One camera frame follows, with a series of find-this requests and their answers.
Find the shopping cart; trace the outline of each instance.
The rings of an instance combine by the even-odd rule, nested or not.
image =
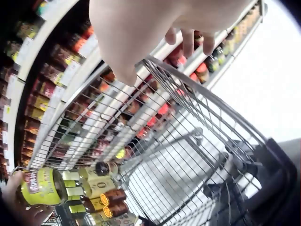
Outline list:
[[[275,219],[297,176],[273,139],[151,56],[140,62],[135,87],[100,76],[108,69],[96,69],[44,126],[28,169],[72,171],[119,161],[115,180],[126,190],[130,211],[146,225],[263,225]],[[148,74],[153,78],[143,82]],[[103,81],[110,88],[88,95]],[[166,104],[170,108],[150,125]],[[79,107],[80,113],[74,110]]]

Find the yellow label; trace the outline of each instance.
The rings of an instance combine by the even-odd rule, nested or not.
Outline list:
[[[97,179],[90,180],[86,183],[88,183],[89,187],[91,188],[90,191],[85,189],[86,196],[90,199],[99,198],[102,193],[116,188],[114,182],[109,177],[98,177]]]
[[[95,210],[102,210],[104,208],[104,205],[102,204],[102,201],[100,198],[96,199],[90,199],[92,205],[94,206]]]
[[[41,168],[38,171],[24,173],[21,191],[28,204],[58,205],[61,203],[54,181],[53,169]]]

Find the beer bottle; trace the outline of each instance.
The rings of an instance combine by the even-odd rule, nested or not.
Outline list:
[[[129,207],[125,202],[118,202],[112,206],[104,206],[103,212],[108,218],[119,217],[129,211]]]
[[[126,193],[121,189],[113,189],[100,195],[101,201],[105,206],[109,206],[115,202],[126,200]]]
[[[85,199],[80,205],[69,206],[71,213],[96,213],[102,211],[104,205],[100,198],[97,199]]]

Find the store aisle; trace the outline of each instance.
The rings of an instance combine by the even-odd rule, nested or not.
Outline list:
[[[278,2],[212,91],[276,141],[301,137],[301,32]]]

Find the hand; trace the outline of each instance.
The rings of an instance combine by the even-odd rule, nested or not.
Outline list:
[[[203,49],[210,55],[215,32],[230,27],[250,0],[90,0],[90,21],[102,59],[116,78],[133,86],[134,65],[144,59],[165,36],[175,43],[181,28],[184,56],[193,52],[194,30],[204,36]]]
[[[46,205],[26,207],[17,200],[16,192],[23,180],[22,171],[12,175],[2,191],[2,198],[16,219],[28,226],[40,226],[42,222],[53,212],[53,207]]]

